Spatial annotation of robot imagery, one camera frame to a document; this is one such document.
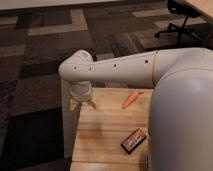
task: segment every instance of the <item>wooden tabletop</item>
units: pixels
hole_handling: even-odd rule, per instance
[[[199,11],[203,16],[213,21],[213,1],[212,0],[184,0],[189,6]]]
[[[94,89],[97,109],[83,104],[73,152],[71,171],[145,171],[147,140],[131,155],[120,146],[132,131],[147,132],[147,120],[152,90],[144,92],[127,109],[122,103],[132,89]]]

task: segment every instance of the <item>floor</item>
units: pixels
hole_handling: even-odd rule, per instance
[[[0,16],[0,170],[69,170],[63,156],[59,64],[76,50],[94,60],[174,48],[176,36],[154,33],[181,24],[164,0],[133,0],[10,12]],[[202,18],[189,26],[204,38]],[[183,37],[180,47],[200,46]],[[96,87],[131,87],[94,82]]]

